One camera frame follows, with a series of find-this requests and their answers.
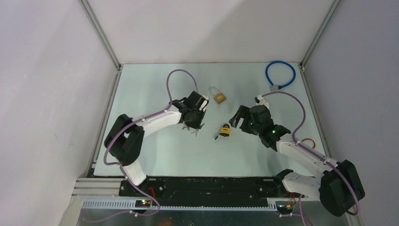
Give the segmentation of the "silver key bunch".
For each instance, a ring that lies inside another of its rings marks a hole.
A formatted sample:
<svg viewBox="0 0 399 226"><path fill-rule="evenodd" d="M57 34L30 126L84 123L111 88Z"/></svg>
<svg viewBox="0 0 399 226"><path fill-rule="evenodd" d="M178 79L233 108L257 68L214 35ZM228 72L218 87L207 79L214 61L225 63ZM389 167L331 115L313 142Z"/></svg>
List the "silver key bunch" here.
<svg viewBox="0 0 399 226"><path fill-rule="evenodd" d="M194 134L195 137L197 137L197 136L198 136L198 132L202 129L202 127L203 127L204 125L205 125L205 124L201 124L198 128L193 128L193 127L189 127L188 125L186 125L185 123L183 123L182 130L187 129L188 132L191 132L191 134Z"/></svg>

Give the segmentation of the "yellow padlock black shackle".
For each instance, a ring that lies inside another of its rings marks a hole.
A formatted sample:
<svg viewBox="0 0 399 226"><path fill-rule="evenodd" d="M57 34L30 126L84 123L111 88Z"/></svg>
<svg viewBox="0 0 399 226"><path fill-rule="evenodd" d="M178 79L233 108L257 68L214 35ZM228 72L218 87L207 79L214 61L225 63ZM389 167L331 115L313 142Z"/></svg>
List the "yellow padlock black shackle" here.
<svg viewBox="0 0 399 226"><path fill-rule="evenodd" d="M223 136L223 137L229 137L230 134L231 134L231 129L230 129L229 124L224 124L224 125L221 127L221 130L220 130L219 135L220 135L220 136Z"/></svg>

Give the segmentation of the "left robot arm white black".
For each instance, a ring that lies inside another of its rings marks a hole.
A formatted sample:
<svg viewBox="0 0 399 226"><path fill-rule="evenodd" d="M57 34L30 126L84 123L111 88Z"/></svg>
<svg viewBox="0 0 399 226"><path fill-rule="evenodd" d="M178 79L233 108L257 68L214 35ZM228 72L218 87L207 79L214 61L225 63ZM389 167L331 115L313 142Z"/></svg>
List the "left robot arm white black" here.
<svg viewBox="0 0 399 226"><path fill-rule="evenodd" d="M209 97L193 91L188 97L171 100L166 108L140 119L120 115L104 139L105 165L110 164L107 156L112 155L124 177L131 182L131 191L137 196L147 194L147 175L138 160L144 139L175 124L182 124L184 128L198 132L203 127L202 120L208 104Z"/></svg>

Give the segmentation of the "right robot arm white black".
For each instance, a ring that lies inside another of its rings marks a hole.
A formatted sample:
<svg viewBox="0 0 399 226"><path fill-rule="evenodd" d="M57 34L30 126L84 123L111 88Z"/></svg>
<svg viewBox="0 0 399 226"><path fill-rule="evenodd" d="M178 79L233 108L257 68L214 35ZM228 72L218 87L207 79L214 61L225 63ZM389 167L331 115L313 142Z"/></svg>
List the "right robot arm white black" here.
<svg viewBox="0 0 399 226"><path fill-rule="evenodd" d="M261 143L272 150L294 159L310 176L292 169L280 172L274 183L274 192L280 197L297 193L321 202L332 215L340 217L365 197L365 191L355 165L349 160L342 162L327 158L293 137L282 125L275 124L268 107L241 105L229 120L231 127L260 138Z"/></svg>

